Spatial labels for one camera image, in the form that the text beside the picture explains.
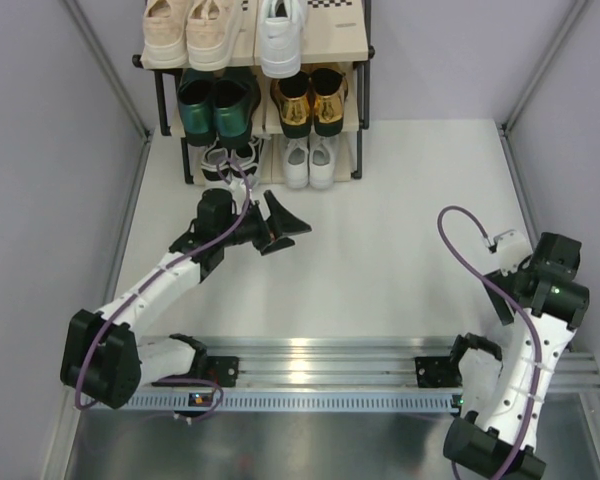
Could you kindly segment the black white sneaker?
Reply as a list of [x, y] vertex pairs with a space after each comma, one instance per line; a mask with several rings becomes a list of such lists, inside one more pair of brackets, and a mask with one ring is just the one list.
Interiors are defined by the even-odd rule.
[[232, 181], [229, 164], [230, 151], [219, 140], [207, 146], [200, 160], [200, 168], [208, 188], [228, 188]]
[[268, 141], [252, 137], [247, 144], [231, 152], [231, 158], [241, 167], [252, 184], [261, 178], [262, 159], [267, 153]]

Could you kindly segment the green pointed shoe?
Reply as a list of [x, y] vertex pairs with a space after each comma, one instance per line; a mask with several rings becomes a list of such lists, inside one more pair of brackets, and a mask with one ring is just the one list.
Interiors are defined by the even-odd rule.
[[208, 146], [216, 139], [212, 106], [214, 84], [212, 72], [187, 69], [176, 91], [185, 139], [195, 147]]
[[256, 75], [248, 67], [231, 67], [214, 84], [214, 125], [221, 145], [245, 146], [252, 136], [253, 114], [261, 102]]

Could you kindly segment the gold loafer one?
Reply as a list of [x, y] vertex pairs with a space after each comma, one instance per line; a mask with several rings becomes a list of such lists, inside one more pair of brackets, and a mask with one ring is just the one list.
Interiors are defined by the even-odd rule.
[[321, 137], [333, 137], [342, 132], [348, 81], [338, 68], [317, 67], [310, 74], [313, 89], [313, 124]]
[[278, 110], [282, 132], [289, 139], [310, 135], [312, 106], [309, 85], [309, 75], [304, 71], [272, 81], [270, 96]]

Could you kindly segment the white chunky sneaker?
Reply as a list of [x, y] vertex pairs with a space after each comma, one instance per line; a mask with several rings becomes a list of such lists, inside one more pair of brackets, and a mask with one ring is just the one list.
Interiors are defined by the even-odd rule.
[[308, 1], [262, 1], [258, 17], [260, 65], [272, 79], [296, 75], [301, 67], [302, 35]]

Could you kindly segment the beige sneaker one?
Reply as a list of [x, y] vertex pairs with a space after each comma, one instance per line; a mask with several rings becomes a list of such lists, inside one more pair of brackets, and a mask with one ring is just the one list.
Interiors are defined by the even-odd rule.
[[185, 40], [187, 0], [150, 0], [142, 17], [145, 58], [154, 66], [182, 64], [187, 56]]
[[190, 67], [212, 72], [229, 65], [242, 25], [240, 1], [194, 1], [186, 20]]

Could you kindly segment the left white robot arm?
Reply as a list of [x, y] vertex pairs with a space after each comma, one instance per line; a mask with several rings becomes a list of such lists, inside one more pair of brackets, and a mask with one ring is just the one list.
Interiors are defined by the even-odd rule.
[[246, 199], [235, 206], [223, 189], [205, 191], [197, 216], [158, 264], [127, 292], [70, 320], [60, 367], [61, 382], [75, 395], [112, 409], [126, 405], [148, 384], [208, 385], [207, 347], [184, 334], [143, 343], [148, 329], [181, 297], [204, 282], [229, 247], [252, 245], [261, 255], [294, 246], [294, 236], [311, 226], [290, 213], [271, 191], [264, 193], [269, 213]]

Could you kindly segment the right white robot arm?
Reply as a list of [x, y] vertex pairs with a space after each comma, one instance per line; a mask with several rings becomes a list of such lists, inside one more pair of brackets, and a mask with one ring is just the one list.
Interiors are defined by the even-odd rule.
[[589, 307], [576, 282], [581, 242], [544, 232], [531, 246], [518, 231], [494, 237], [498, 259], [485, 289], [499, 317], [487, 336], [456, 337], [444, 372], [462, 389], [443, 455], [485, 479], [539, 479], [541, 410], [558, 360]]

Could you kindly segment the beige black-framed shoe shelf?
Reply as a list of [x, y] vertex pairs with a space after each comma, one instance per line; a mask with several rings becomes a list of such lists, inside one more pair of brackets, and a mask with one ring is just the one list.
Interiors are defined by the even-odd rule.
[[[270, 79], [260, 69], [260, 46], [257, 33], [259, 1], [244, 1], [243, 26], [229, 65], [249, 66], [256, 74], [262, 101], [253, 115], [252, 133], [270, 135], [277, 143], [282, 134], [278, 112], [270, 97]], [[302, 63], [308, 66], [337, 63], [346, 72], [349, 94], [344, 103], [343, 132], [340, 134], [339, 157], [335, 179], [339, 182], [362, 177], [363, 132], [370, 121], [370, 60], [375, 54], [370, 43], [371, 3], [369, 1], [311, 1], [302, 42]], [[199, 168], [200, 148], [190, 148], [176, 108], [169, 109], [163, 77], [171, 75], [178, 83], [186, 65], [154, 62], [147, 52], [132, 58], [135, 67], [153, 73], [159, 115], [159, 131], [176, 139], [177, 162], [184, 181], [204, 184]]]

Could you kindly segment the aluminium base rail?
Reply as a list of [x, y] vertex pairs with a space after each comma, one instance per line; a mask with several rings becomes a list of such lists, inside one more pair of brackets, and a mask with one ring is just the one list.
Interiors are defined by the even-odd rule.
[[237, 389], [413, 390], [441, 372], [453, 339], [209, 338], [212, 356], [238, 358]]

